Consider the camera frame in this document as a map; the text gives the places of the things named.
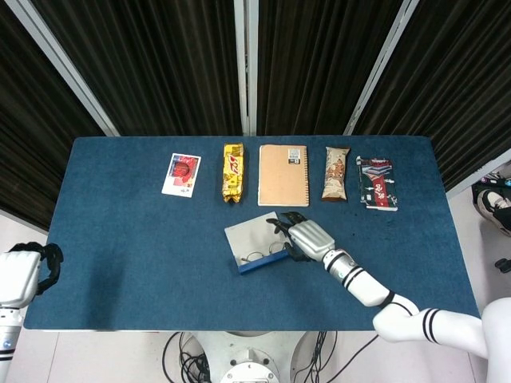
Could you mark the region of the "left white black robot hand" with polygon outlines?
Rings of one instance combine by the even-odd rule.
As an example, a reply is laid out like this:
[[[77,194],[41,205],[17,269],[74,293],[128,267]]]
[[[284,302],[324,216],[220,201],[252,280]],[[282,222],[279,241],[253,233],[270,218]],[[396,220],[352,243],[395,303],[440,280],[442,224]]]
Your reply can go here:
[[[1,308],[28,306],[57,283],[63,261],[55,243],[18,243],[1,253]]]

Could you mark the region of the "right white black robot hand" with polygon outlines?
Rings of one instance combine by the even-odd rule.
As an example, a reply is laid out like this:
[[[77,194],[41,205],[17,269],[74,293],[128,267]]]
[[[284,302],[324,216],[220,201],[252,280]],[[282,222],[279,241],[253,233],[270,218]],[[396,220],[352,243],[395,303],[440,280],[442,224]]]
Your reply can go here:
[[[288,255],[296,262],[321,262],[324,256],[335,249],[335,240],[315,221],[307,219],[297,211],[281,214],[285,220],[268,218],[267,223],[288,239],[284,244]]]

